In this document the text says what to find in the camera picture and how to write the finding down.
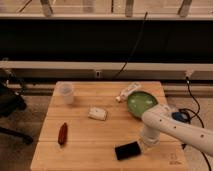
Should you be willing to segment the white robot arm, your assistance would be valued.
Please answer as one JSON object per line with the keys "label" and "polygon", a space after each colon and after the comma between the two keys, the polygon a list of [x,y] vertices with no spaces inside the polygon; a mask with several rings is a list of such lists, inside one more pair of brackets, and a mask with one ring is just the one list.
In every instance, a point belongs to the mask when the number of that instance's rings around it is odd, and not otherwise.
{"label": "white robot arm", "polygon": [[213,131],[177,121],[172,113],[172,108],[165,104],[146,110],[141,116],[142,142],[152,147],[159,141],[160,134],[165,133],[213,157]]}

